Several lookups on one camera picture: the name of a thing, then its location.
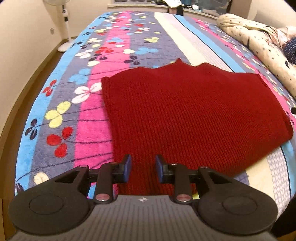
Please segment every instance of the standing fan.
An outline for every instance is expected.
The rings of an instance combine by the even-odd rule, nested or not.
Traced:
[[[52,5],[52,6],[59,6],[61,5],[62,7],[62,13],[67,29],[67,34],[68,34],[68,39],[69,41],[67,43],[62,44],[59,48],[58,51],[60,52],[66,52],[66,50],[73,44],[73,41],[70,36],[70,31],[69,31],[69,24],[68,24],[68,11],[66,9],[66,3],[70,0],[44,0],[46,3]]]

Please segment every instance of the ribbed knit garment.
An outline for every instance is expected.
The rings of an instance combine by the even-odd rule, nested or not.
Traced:
[[[293,136],[274,94],[257,74],[230,73],[178,59],[102,79],[114,160],[132,155],[120,194],[171,194],[158,183],[155,155],[189,169],[205,165],[233,176]]]

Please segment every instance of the screw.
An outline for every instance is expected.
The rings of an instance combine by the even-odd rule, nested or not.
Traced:
[[[189,195],[187,195],[187,194],[179,194],[179,195],[177,196],[177,200],[178,200],[179,202],[188,202],[188,201],[190,201],[191,199],[192,199],[192,197],[189,196]]]
[[[100,193],[96,195],[96,200],[101,202],[108,201],[109,199],[110,199],[110,196],[106,193]]]

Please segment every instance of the black robotic claw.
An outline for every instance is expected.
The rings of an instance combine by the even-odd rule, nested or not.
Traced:
[[[268,195],[209,167],[189,170],[182,164],[166,163],[161,155],[155,160],[160,183],[174,185],[173,197],[119,195],[114,199],[113,184],[128,181],[130,155],[121,163],[106,163],[100,169],[89,170],[82,165],[13,199],[9,214],[20,231],[12,240],[76,237],[108,241],[115,236],[118,241],[139,240],[133,234],[143,232],[150,237],[147,240],[163,240],[162,233],[169,234],[168,226],[164,226],[168,223],[175,233],[170,241],[183,235],[202,240],[202,236],[194,238],[201,233],[207,240],[275,240],[266,232],[277,217],[277,206]],[[86,197],[93,182],[96,188],[90,200]],[[193,200],[192,183],[200,199]]]

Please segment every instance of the floral bedspread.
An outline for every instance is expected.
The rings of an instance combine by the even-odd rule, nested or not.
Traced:
[[[101,78],[140,66],[158,68],[177,58],[193,66],[208,62],[260,74],[296,122],[290,112],[296,103],[277,78],[217,26],[159,12],[105,13],[77,37],[34,102],[18,152],[16,194],[75,166],[98,168],[112,161]],[[296,192],[295,147],[293,138],[236,177],[270,195],[279,214]]]

